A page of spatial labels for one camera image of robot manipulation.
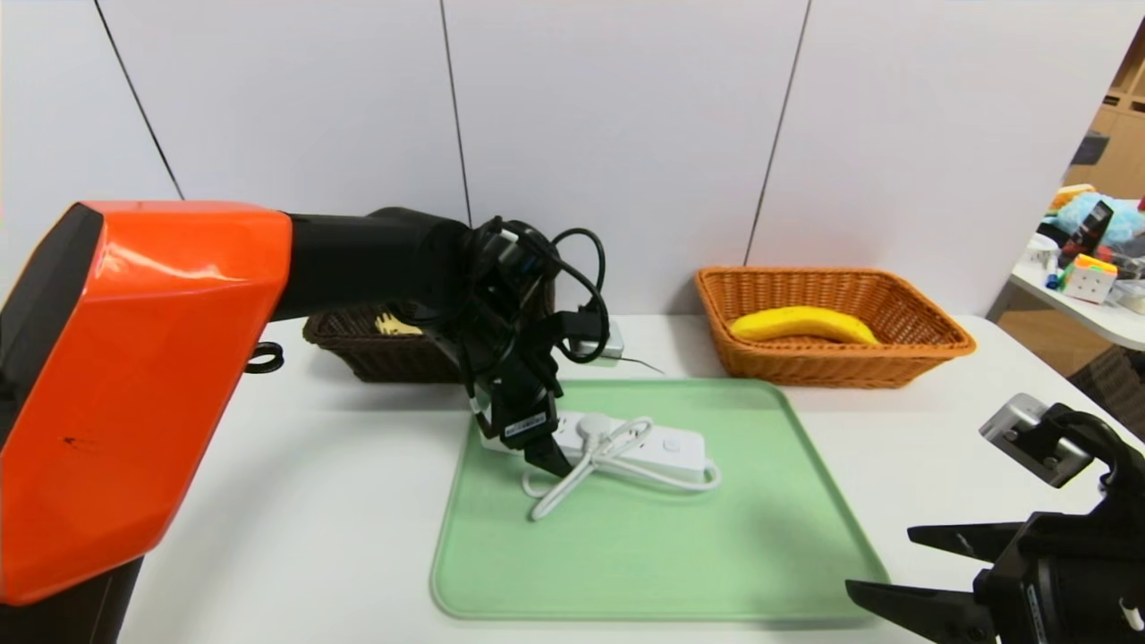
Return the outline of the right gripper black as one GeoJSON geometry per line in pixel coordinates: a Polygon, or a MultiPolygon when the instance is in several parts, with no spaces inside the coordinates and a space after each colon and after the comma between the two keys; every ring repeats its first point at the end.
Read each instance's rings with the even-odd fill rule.
{"type": "Polygon", "coordinates": [[[992,565],[976,579],[976,598],[847,580],[855,605],[925,641],[1142,643],[1139,523],[1035,513],[1024,523],[915,526],[907,535],[992,565]]]}

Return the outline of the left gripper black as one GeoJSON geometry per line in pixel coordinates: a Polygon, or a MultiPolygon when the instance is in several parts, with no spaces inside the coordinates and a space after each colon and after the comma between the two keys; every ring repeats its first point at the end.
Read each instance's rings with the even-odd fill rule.
{"type": "Polygon", "coordinates": [[[491,435],[522,449],[528,464],[564,479],[572,473],[555,437],[556,363],[528,353],[508,353],[491,371],[491,435]]]}

